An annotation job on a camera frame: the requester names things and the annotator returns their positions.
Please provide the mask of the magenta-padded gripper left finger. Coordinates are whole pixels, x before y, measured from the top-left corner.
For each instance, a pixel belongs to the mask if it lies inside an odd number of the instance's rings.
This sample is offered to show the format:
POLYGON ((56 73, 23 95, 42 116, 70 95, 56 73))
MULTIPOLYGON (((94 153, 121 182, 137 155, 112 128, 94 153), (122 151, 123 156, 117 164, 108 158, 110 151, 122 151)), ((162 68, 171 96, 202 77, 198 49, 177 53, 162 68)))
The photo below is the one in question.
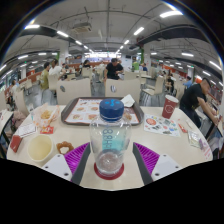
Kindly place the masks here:
POLYGON ((85 143, 65 155, 56 154, 42 169, 79 185, 89 154, 90 144, 85 143))

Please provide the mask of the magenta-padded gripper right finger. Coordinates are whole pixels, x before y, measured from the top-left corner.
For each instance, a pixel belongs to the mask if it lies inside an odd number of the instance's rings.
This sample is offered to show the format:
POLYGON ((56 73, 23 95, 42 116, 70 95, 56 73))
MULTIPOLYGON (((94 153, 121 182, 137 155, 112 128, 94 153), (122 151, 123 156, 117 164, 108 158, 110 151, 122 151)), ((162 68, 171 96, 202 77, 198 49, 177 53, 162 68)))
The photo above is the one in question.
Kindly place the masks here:
POLYGON ((182 169, 168 154, 159 155, 136 142, 133 143, 133 154, 145 185, 182 169))

